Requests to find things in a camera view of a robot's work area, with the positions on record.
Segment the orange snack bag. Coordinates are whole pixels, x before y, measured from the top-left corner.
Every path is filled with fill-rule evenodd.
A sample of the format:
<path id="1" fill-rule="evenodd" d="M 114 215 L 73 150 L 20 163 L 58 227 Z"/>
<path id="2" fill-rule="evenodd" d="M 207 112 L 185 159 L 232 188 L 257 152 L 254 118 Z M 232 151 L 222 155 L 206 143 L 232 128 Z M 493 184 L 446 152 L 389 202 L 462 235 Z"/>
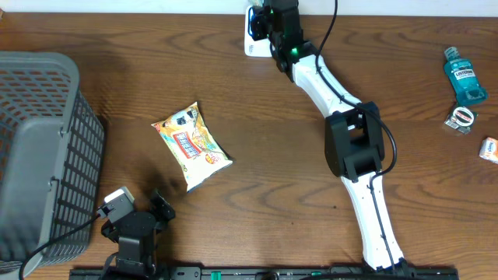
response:
<path id="1" fill-rule="evenodd" d="M 205 125 L 198 104 L 152 124 L 180 165 L 187 191 L 233 164 Z"/>

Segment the blue Listerine mouthwash bottle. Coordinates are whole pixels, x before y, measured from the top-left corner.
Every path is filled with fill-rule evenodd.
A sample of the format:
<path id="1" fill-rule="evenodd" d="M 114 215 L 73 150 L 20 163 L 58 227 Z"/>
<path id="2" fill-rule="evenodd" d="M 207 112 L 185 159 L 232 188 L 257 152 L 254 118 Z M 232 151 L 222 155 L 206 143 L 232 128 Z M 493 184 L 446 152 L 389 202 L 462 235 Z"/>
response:
<path id="1" fill-rule="evenodd" d="M 449 47 L 444 51 L 447 63 L 444 72 L 455 91 L 457 103 L 472 106 L 487 100 L 488 93 L 481 86 L 471 61 L 463 58 L 456 47 Z"/>

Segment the green round-logo packet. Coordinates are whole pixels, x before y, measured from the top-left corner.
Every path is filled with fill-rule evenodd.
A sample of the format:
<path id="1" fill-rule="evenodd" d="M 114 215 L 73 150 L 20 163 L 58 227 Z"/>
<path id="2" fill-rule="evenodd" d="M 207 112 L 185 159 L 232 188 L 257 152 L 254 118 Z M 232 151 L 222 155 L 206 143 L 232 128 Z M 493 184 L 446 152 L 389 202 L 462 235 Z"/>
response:
<path id="1" fill-rule="evenodd" d="M 444 125 L 460 134 L 468 135 L 477 117 L 478 114 L 475 111 L 456 103 L 447 115 Z"/>

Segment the small orange tissue pack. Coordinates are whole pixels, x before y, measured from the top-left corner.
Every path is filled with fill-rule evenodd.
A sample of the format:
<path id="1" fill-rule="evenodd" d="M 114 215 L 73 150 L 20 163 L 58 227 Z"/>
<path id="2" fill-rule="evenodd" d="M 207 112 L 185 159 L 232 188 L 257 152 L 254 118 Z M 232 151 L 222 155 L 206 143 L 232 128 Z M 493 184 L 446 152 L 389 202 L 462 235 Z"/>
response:
<path id="1" fill-rule="evenodd" d="M 491 137 L 485 138 L 479 150 L 479 157 L 492 163 L 498 163 L 497 140 Z"/>

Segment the green wet wipes pack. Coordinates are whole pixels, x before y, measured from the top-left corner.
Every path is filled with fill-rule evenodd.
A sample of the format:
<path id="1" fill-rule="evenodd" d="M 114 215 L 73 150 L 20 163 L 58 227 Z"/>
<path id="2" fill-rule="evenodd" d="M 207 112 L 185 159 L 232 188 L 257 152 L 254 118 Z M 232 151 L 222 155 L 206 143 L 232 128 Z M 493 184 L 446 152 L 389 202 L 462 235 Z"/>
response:
<path id="1" fill-rule="evenodd" d="M 264 1 L 264 0 L 250 0 L 250 3 L 251 3 L 253 6 L 263 7 L 263 6 L 264 6 L 265 1 Z"/>

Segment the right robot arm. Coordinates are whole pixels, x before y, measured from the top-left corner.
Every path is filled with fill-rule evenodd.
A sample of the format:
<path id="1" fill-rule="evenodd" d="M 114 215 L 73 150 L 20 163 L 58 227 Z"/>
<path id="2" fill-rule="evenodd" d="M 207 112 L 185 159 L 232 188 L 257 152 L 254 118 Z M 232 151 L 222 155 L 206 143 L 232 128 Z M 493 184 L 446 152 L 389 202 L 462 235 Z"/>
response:
<path id="1" fill-rule="evenodd" d="M 244 47 L 250 57 L 272 58 L 324 117 L 324 155 L 352 201 L 363 243 L 363 260 L 377 273 L 396 273 L 404 255 L 383 195 L 384 140 L 393 139 L 377 105 L 354 97 L 334 77 L 323 46 L 306 40 L 297 1 L 252 1 L 245 12 Z"/>

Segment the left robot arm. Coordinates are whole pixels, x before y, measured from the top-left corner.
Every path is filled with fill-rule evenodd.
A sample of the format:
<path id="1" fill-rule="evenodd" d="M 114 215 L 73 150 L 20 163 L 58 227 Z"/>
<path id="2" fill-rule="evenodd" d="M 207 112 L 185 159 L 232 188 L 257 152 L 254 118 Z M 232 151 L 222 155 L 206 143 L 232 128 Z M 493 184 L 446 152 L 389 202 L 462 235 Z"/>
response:
<path id="1" fill-rule="evenodd" d="M 151 279 L 159 274 L 156 264 L 156 235 L 175 218 L 173 207 L 158 190 L 149 199 L 149 210 L 139 211 L 127 187 L 104 198 L 97 213 L 106 222 L 101 234 L 118 244 L 100 273 L 100 279 Z"/>

